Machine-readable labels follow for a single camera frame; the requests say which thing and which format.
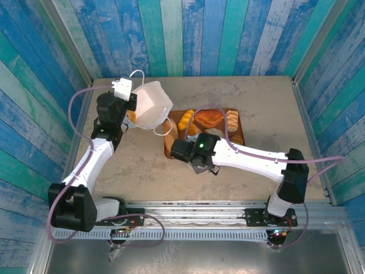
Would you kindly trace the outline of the brown flaky fake pastry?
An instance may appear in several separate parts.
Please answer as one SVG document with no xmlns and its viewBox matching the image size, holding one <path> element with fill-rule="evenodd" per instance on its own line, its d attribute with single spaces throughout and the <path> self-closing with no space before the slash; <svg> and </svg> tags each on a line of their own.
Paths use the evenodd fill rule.
<svg viewBox="0 0 365 274">
<path fill-rule="evenodd" d="M 224 115 L 219 110 L 203 110 L 198 112 L 194 119 L 205 128 L 214 128 L 224 119 Z"/>
</svg>

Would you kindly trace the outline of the yellow ridged fake bread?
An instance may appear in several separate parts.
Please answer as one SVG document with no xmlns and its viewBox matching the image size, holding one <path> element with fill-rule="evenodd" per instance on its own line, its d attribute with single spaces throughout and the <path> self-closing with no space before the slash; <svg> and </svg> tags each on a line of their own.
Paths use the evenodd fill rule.
<svg viewBox="0 0 365 274">
<path fill-rule="evenodd" d="M 177 125 L 178 129 L 180 131 L 183 131 L 187 128 L 188 122 L 189 122 L 189 120 L 190 120 L 190 118 L 192 117 L 193 114 L 194 114 L 194 110 L 188 110 L 183 114 L 182 118 L 180 119 L 180 121 Z"/>
</svg>

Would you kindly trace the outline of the pale braided fake bread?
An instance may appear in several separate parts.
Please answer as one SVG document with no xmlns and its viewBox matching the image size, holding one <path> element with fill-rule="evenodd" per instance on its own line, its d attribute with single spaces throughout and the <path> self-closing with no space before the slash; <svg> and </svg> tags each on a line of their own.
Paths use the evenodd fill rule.
<svg viewBox="0 0 365 274">
<path fill-rule="evenodd" d="M 228 131 L 235 132 L 238 129 L 238 111 L 237 110 L 228 110 L 226 113 L 227 122 L 228 122 Z"/>
</svg>

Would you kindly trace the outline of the white paper bag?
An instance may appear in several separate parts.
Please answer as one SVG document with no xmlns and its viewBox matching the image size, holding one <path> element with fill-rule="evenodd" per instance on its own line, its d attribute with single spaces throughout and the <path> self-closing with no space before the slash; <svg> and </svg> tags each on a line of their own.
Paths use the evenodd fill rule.
<svg viewBox="0 0 365 274">
<path fill-rule="evenodd" d="M 135 110 L 135 120 L 131 121 L 131 126 L 142 130 L 153 130 L 157 136 L 166 136 L 172 131 L 172 122 L 168 114 L 173 107 L 170 97 L 162 88 L 161 83 L 156 80 L 145 83 L 145 74 L 143 70 L 134 70 L 130 73 L 131 78 L 135 73 L 142 74 L 141 85 L 132 91 L 137 95 L 137 105 Z M 155 130 L 167 120 L 170 128 L 166 133 L 159 134 Z"/>
</svg>

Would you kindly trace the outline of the brown plastic tray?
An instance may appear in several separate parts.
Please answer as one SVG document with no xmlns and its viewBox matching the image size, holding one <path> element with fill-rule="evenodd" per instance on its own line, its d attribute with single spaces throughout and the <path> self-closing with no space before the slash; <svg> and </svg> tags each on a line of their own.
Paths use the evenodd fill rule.
<svg viewBox="0 0 365 274">
<path fill-rule="evenodd" d="M 217 108 L 211 108 L 211 109 L 203 109 L 203 110 L 219 110 L 219 109 L 217 109 Z M 224 119 L 217 126 L 215 126 L 214 128 L 217 128 L 219 130 L 222 130 L 224 132 L 224 134 L 225 134 L 225 137 L 227 136 L 228 138 L 230 138 L 233 135 L 240 135 L 244 139 L 243 128 L 241 126 L 241 120 L 240 120 L 239 113 L 238 113 L 238 129 L 237 129 L 237 131 L 235 131 L 235 132 L 229 132 L 228 131 L 228 122 L 227 122 L 227 117 L 226 117 L 226 113 L 227 113 L 228 110 L 237 110 L 237 109 L 235 109 L 235 108 L 224 108 L 224 111 L 222 112 L 223 115 L 224 115 Z M 171 111 L 169 113 L 169 115 L 168 115 L 168 118 L 172 118 L 176 122 L 176 124 L 178 125 L 180 119 L 182 118 L 183 114 L 186 111 L 188 111 L 188 110 Z M 190 118 L 190 120 L 188 122 L 188 126 L 190 125 L 190 123 L 194 123 L 204 133 L 204 130 L 206 128 L 203 127 L 203 126 L 201 126 L 200 124 L 198 124 L 195 121 L 194 116 L 195 116 L 195 113 Z M 178 134 L 179 134 L 179 138 L 178 139 L 181 139 L 181 140 L 184 140 L 185 139 L 185 137 L 188 135 L 188 129 L 187 128 L 185 130 L 183 130 L 183 131 L 180 131 L 178 129 Z"/>
</svg>

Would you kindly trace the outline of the grey metal base panel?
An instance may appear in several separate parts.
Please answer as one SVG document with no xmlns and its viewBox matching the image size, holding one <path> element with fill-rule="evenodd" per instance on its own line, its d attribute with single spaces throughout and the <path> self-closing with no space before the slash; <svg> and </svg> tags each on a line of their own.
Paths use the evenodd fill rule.
<svg viewBox="0 0 365 274">
<path fill-rule="evenodd" d="M 109 257 L 100 240 L 53 248 L 46 274 L 349 274 L 334 234 L 311 232 L 275 251 L 243 241 L 165 241 L 154 248 L 124 248 Z"/>
</svg>

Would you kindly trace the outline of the clear plastic scrap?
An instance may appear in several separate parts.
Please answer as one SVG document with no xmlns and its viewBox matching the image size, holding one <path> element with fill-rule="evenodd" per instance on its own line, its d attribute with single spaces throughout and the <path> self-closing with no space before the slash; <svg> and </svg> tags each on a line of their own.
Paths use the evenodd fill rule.
<svg viewBox="0 0 365 274">
<path fill-rule="evenodd" d="M 109 262 L 113 264 L 115 260 L 120 258 L 127 248 L 122 246 L 112 246 L 109 251 Z"/>
</svg>

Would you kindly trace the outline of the aluminium mounting rail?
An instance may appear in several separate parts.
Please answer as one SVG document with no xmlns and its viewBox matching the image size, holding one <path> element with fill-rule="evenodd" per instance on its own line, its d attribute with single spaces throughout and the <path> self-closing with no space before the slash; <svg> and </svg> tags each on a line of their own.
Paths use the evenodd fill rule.
<svg viewBox="0 0 365 274">
<path fill-rule="evenodd" d="M 263 200 L 180 200 L 128 202 L 127 208 L 142 208 L 169 229 L 245 229 L 248 208 L 265 208 Z M 327 200 L 306 201 L 308 229 L 337 229 L 350 224 L 343 207 Z"/>
</svg>

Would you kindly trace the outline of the aluminium frame post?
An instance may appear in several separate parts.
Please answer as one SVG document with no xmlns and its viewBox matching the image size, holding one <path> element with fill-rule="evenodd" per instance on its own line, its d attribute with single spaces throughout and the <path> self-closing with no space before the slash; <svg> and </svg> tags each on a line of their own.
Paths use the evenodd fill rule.
<svg viewBox="0 0 365 274">
<path fill-rule="evenodd" d="M 292 81 L 294 84 L 299 84 L 299 82 L 304 77 L 304 74 L 309 68 L 310 63 L 319 51 L 321 45 L 323 44 L 325 38 L 329 34 L 331 28 L 333 27 L 335 21 L 339 17 L 339 14 L 342 12 L 347 2 L 348 0 L 332 0 L 332 4 L 325 12 L 325 16 L 319 24 L 317 31 L 314 33 L 313 38 L 311 39 L 293 74 Z"/>
<path fill-rule="evenodd" d="M 64 42 L 68 52 L 71 55 L 80 75 L 83 80 L 89 86 L 92 84 L 92 78 L 88 73 L 86 65 L 84 64 L 82 57 L 79 54 L 77 46 L 68 30 L 64 20 L 62 19 L 61 13 L 56 6 L 54 0 L 40 0 L 42 6 L 44 7 L 47 15 L 50 17 L 51 22 L 54 24 L 58 34 L 60 35 L 62 41 Z"/>
</svg>

